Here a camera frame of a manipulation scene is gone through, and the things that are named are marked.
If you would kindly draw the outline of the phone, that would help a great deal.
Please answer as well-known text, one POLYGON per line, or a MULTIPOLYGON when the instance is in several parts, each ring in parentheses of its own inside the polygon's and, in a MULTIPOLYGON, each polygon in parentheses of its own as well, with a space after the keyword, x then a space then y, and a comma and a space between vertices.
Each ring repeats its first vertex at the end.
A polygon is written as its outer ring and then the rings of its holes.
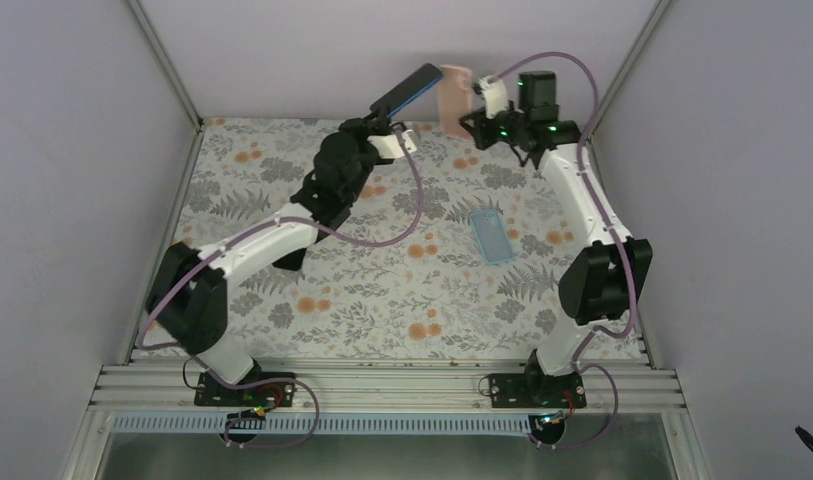
POLYGON ((369 118, 391 119, 442 79, 439 67, 424 63, 370 107, 369 118))

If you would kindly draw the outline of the pink phone case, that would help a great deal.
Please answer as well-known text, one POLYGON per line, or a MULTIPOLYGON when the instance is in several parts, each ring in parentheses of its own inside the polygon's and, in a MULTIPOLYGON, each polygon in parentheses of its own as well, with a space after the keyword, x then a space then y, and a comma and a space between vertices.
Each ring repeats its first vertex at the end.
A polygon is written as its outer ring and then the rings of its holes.
POLYGON ((468 139, 469 133, 460 119, 472 111, 472 71, 455 65, 441 65, 438 83, 438 113, 441 131, 449 136, 468 139))

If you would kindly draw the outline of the black smartphone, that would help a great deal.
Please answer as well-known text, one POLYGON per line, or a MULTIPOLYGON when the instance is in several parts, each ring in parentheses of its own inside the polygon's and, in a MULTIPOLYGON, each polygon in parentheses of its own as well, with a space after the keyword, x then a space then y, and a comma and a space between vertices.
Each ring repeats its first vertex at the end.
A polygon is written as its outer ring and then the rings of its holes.
POLYGON ((295 250, 273 262, 275 268, 286 271, 300 271, 307 253, 306 248, 295 250))

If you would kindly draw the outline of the light blue phone case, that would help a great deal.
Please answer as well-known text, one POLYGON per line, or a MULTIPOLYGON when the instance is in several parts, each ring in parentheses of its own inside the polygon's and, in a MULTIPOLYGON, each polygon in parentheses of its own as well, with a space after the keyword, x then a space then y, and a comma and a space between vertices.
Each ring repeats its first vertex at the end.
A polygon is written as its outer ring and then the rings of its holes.
POLYGON ((473 211, 469 221, 479 251, 488 265, 510 262, 515 258, 501 213, 493 208, 473 211))

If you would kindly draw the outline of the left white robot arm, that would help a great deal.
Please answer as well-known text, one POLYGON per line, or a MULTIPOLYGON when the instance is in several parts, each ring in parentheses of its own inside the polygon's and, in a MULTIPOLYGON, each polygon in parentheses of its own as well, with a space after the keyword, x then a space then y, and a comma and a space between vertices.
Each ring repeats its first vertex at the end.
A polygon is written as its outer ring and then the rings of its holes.
POLYGON ((260 391, 257 362, 228 333, 229 294, 268 266, 297 271, 307 250, 349 218, 373 170, 404 158, 414 162, 420 136, 383 114, 343 122, 327 135, 300 189, 267 219, 203 247, 168 248, 149 290, 148 323, 204 365, 237 405, 260 391))

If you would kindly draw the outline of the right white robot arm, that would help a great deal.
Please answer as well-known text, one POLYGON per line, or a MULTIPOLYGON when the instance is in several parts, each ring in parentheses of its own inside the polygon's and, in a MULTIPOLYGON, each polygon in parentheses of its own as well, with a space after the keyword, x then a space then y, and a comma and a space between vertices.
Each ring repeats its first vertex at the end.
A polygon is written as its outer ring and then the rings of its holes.
POLYGON ((551 71, 523 72, 512 101, 502 79, 477 80, 474 92, 483 107, 461 117, 461 127, 485 150, 508 145, 520 165, 532 165, 548 181, 581 249, 558 284, 566 315, 530 355, 523 391, 537 407, 562 393, 562 382, 578 371, 578 359, 594 335, 629 336, 637 321, 637 302, 653 250, 634 237, 606 198, 594 174, 586 136, 578 125, 559 117, 556 76, 551 71))

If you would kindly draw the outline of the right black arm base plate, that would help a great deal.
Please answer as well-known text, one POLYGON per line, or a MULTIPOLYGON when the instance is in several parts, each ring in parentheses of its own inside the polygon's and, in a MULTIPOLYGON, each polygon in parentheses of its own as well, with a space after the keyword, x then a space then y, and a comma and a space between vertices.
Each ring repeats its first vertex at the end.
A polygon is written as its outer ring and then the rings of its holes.
POLYGON ((578 373, 528 377, 523 373, 487 376, 489 398, 495 409, 585 408, 587 399, 578 373))

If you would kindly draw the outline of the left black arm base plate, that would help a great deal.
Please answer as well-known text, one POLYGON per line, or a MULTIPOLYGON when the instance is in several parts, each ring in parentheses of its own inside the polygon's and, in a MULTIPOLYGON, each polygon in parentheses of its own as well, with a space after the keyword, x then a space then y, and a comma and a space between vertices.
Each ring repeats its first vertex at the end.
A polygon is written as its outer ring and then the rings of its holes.
POLYGON ((272 409, 291 407, 296 379, 294 373, 263 372, 245 378, 244 383, 267 380, 265 385, 241 390, 221 385, 210 373, 199 377, 193 404, 198 407, 232 407, 246 409, 272 409))

